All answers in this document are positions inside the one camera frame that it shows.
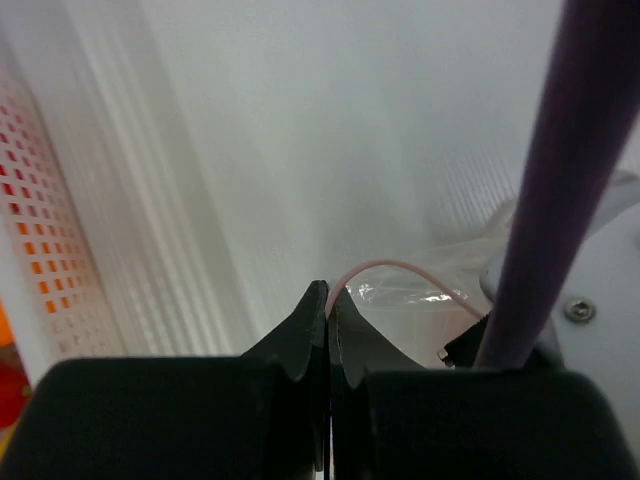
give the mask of white wall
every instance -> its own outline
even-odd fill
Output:
[[[314,278],[479,234],[561,2],[0,5],[130,348],[174,353],[239,351]]]

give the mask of purple tube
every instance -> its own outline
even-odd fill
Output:
[[[640,1],[569,0],[476,367],[528,358],[639,106]]]

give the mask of cable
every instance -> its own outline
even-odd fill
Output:
[[[464,298],[462,298],[460,294],[453,291],[453,289],[447,287],[444,283],[442,283],[440,280],[438,280],[438,278],[436,278],[429,272],[421,269],[420,267],[416,267],[415,265],[411,265],[410,263],[407,263],[407,262],[402,262],[400,260],[388,260],[388,259],[370,260],[368,262],[361,263],[360,265],[356,265],[347,273],[345,273],[342,277],[340,277],[338,281],[335,283],[335,285],[331,287],[331,290],[329,291],[329,295],[327,296],[327,303],[325,304],[325,307],[324,307],[324,313],[326,317],[329,318],[329,316],[331,315],[331,311],[333,310],[333,307],[336,303],[336,299],[338,298],[338,295],[340,294],[340,291],[347,285],[347,282],[349,280],[351,280],[353,277],[355,277],[359,273],[369,268],[379,267],[382,265],[386,265],[389,267],[402,268],[404,270],[408,270],[410,272],[415,273],[416,275],[421,276],[428,282],[433,283],[436,287],[438,287],[444,293],[449,295],[451,297],[451,300],[456,302],[458,305],[460,305],[463,309],[465,309],[474,317],[478,319],[481,319],[482,317],[484,317],[483,313],[481,313],[473,305],[471,305]]]

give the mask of yellow object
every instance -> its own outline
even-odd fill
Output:
[[[13,435],[13,431],[16,429],[16,425],[18,422],[11,425],[6,432],[4,432],[4,436],[2,440],[0,440],[0,460],[4,456],[4,452],[7,451],[7,446],[9,445],[9,440],[11,440],[11,435]]]
[[[13,335],[9,328],[9,322],[2,309],[2,303],[0,303],[0,347],[13,343]]]

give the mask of screw head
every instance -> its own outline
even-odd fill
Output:
[[[571,298],[564,305],[564,315],[574,323],[589,323],[596,316],[596,306],[588,298]]]

